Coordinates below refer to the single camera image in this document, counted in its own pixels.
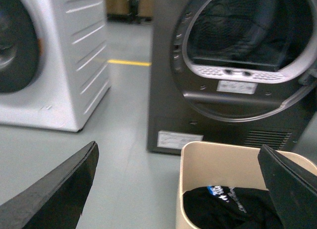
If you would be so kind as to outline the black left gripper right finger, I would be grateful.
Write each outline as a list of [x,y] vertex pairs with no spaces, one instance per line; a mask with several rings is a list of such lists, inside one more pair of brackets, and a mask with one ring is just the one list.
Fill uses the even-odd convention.
[[317,166],[292,152],[262,145],[258,162],[266,188],[285,229],[317,227]]

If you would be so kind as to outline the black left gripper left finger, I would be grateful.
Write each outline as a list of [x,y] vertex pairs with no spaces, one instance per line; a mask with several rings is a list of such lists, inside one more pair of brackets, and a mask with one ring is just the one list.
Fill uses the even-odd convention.
[[99,160],[95,141],[0,206],[2,229],[74,229]]

